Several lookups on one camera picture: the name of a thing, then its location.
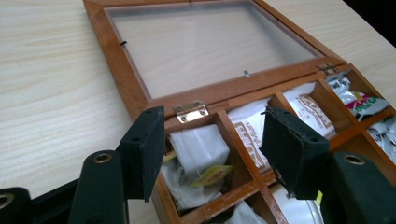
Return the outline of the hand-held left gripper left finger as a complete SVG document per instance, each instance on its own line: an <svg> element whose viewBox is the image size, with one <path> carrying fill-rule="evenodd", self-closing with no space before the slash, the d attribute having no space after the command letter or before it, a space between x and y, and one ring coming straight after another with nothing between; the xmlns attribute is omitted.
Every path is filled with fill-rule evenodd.
<svg viewBox="0 0 396 224"><path fill-rule="evenodd" d="M121 138L120 154L127 199L149 202L165 153L164 109L143 111Z"/></svg>

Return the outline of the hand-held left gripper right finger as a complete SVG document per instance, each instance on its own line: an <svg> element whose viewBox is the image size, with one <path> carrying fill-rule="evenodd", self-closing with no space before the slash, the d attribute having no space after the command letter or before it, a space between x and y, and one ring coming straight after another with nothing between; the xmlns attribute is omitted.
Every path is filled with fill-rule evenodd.
<svg viewBox="0 0 396 224"><path fill-rule="evenodd" d="M318 165L325 161L330 142L287 110L268 106L264 112L261 153L276 180L298 200L317 198Z"/></svg>

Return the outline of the wooden tea box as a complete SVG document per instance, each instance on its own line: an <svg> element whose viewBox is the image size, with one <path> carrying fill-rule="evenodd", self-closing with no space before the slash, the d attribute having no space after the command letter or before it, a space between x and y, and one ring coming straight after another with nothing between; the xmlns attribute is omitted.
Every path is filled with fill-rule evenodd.
<svg viewBox="0 0 396 224"><path fill-rule="evenodd" d="M228 144L233 172L221 196L181 211L163 178L153 201L161 224L203 224L228 215L241 201L266 221L285 216L271 191L272 172L251 159L248 132L230 110L264 99L288 108L285 92L313 83L311 101L332 123L332 151L371 160L396 186L396 164L369 135L392 107L356 119L326 83L347 72L353 91L375 88L351 63L317 41L264 0L83 0L106 62L132 117L162 106L168 133L214 124Z"/></svg>

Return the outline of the white sachet brown print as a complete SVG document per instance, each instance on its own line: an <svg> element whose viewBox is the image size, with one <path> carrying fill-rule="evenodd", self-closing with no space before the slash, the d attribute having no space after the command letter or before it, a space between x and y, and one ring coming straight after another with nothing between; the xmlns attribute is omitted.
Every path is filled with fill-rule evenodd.
<svg viewBox="0 0 396 224"><path fill-rule="evenodd" d="M305 83L285 91L283 95L300 120L323 137L330 139L336 135L336 131L331 120L310 96L315 87L315 82Z"/></svg>
<svg viewBox="0 0 396 224"><path fill-rule="evenodd" d="M270 168L268 160L260 151L265 122L263 112L267 106L268 99L261 99L228 112L228 117L247 153L261 173Z"/></svg>

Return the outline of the white tea bag yellow tag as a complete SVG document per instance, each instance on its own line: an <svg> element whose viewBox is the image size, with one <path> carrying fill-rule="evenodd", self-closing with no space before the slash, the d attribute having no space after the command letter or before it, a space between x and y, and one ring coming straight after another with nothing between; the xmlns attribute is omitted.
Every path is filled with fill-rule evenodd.
<svg viewBox="0 0 396 224"><path fill-rule="evenodd" d="M179 210L202 206L217 199L224 181L193 185L204 179L204 171L226 163L230 154L215 124L168 135L176 157L163 163L162 174Z"/></svg>

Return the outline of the plain white tea bag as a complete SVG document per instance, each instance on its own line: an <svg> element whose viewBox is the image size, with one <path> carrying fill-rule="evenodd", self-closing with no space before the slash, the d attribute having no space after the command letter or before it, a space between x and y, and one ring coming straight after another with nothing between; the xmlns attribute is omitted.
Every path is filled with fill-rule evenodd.
<svg viewBox="0 0 396 224"><path fill-rule="evenodd" d="M224 224L267 224L267 222L257 215L245 201L239 203L233 214Z"/></svg>

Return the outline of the white sachet green red print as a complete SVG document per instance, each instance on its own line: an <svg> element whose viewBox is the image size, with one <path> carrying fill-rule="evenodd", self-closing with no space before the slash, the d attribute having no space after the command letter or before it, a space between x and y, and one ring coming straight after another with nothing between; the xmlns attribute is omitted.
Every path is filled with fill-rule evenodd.
<svg viewBox="0 0 396 224"><path fill-rule="evenodd" d="M325 80L358 121L362 121L365 116L377 114L389 106L389 102L385 99L360 91L352 91L351 81L347 76L348 71L344 71L326 77Z"/></svg>

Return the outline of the silver white sachet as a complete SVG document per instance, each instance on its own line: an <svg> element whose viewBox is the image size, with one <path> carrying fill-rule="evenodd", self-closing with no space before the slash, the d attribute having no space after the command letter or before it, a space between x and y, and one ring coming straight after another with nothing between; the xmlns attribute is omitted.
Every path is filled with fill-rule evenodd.
<svg viewBox="0 0 396 224"><path fill-rule="evenodd" d="M396 165L396 116L373 124L367 132Z"/></svg>

